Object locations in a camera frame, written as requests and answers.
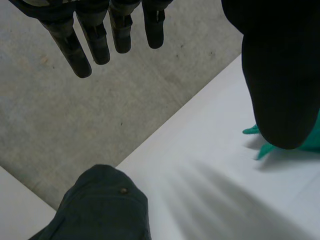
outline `white surface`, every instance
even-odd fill
[[[320,239],[320,155],[257,162],[254,124],[239,56],[118,166],[148,196],[153,240]]]
[[[55,213],[0,167],[0,240],[27,240],[43,229]]]

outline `green glove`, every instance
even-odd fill
[[[254,125],[251,128],[243,130],[242,133],[246,135],[251,135],[251,134],[260,134],[260,131],[258,126]],[[262,159],[265,155],[270,153],[275,148],[277,147],[273,146],[270,143],[264,144],[261,147],[260,152],[256,157],[256,160]],[[320,111],[318,113],[318,117],[313,130],[311,131],[307,139],[304,141],[304,143],[300,147],[298,147],[298,149],[303,151],[308,151],[308,152],[320,153]]]

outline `black glove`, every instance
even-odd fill
[[[242,69],[264,138],[299,147],[320,108],[320,1],[222,0],[244,34]]]
[[[73,14],[80,22],[94,61],[110,61],[107,32],[103,20],[109,11],[114,45],[118,53],[131,49],[130,14],[141,0],[9,0],[23,13],[38,19],[50,32],[74,73],[80,78],[91,74],[91,66],[73,29]],[[165,8],[173,0],[142,0],[146,37],[149,46],[164,42]]]

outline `dark green fabric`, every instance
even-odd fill
[[[147,197],[123,172],[96,165],[64,195],[32,240],[150,240]]]

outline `concrete floor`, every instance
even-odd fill
[[[165,44],[148,48],[141,6],[132,50],[76,77],[49,33],[0,1],[0,165],[55,209],[94,164],[118,165],[241,51],[220,0],[175,0]],[[105,19],[111,33],[109,18]]]

